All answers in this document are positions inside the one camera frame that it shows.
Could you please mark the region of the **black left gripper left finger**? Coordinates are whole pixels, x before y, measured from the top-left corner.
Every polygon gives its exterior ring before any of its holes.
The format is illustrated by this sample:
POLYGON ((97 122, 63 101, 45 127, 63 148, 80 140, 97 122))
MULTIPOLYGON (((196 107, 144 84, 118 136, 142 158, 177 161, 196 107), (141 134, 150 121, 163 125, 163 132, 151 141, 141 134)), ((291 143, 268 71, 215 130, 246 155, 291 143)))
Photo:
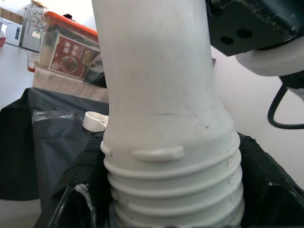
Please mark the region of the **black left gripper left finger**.
POLYGON ((103 136, 103 132, 91 133, 86 147, 60 175, 37 228, 110 227, 112 197, 100 148, 103 136))

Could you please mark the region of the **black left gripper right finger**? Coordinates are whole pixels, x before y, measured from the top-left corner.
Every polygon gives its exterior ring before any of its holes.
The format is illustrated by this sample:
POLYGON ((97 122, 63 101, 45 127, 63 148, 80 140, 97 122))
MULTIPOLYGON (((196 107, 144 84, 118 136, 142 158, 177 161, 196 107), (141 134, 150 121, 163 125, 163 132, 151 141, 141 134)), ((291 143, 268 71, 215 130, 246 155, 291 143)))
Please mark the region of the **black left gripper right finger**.
POLYGON ((245 211, 241 226, 304 226, 304 190, 250 136, 240 137, 245 211))

